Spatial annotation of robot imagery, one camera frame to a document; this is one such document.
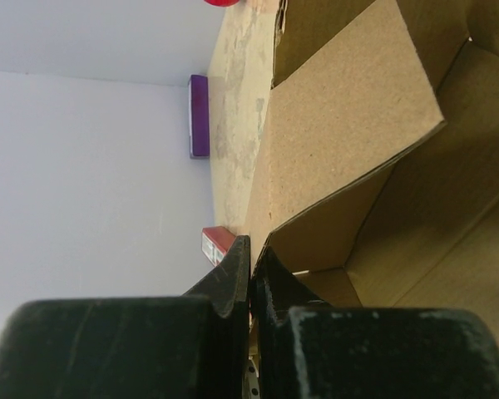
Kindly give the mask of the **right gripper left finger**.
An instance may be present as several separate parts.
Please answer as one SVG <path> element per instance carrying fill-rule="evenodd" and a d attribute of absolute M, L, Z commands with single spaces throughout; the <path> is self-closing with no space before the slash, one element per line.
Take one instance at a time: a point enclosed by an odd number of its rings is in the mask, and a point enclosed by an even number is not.
<path fill-rule="evenodd" d="M 0 398 L 240 398 L 250 240 L 180 296 L 24 303 L 0 333 Z"/>

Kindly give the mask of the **brown cardboard box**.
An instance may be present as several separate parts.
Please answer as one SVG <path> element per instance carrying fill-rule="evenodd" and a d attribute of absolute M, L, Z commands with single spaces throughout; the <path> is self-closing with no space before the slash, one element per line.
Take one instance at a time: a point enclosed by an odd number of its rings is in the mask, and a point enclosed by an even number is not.
<path fill-rule="evenodd" d="M 499 1 L 286 1 L 245 228 L 335 305 L 499 343 Z"/>

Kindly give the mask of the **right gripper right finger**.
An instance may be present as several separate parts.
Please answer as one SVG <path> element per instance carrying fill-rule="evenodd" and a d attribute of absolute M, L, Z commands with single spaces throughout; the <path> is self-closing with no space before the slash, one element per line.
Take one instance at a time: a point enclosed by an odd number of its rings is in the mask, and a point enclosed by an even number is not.
<path fill-rule="evenodd" d="M 251 280 L 263 398 L 499 398 L 499 348 L 474 313 L 336 308 L 272 249 Z"/>

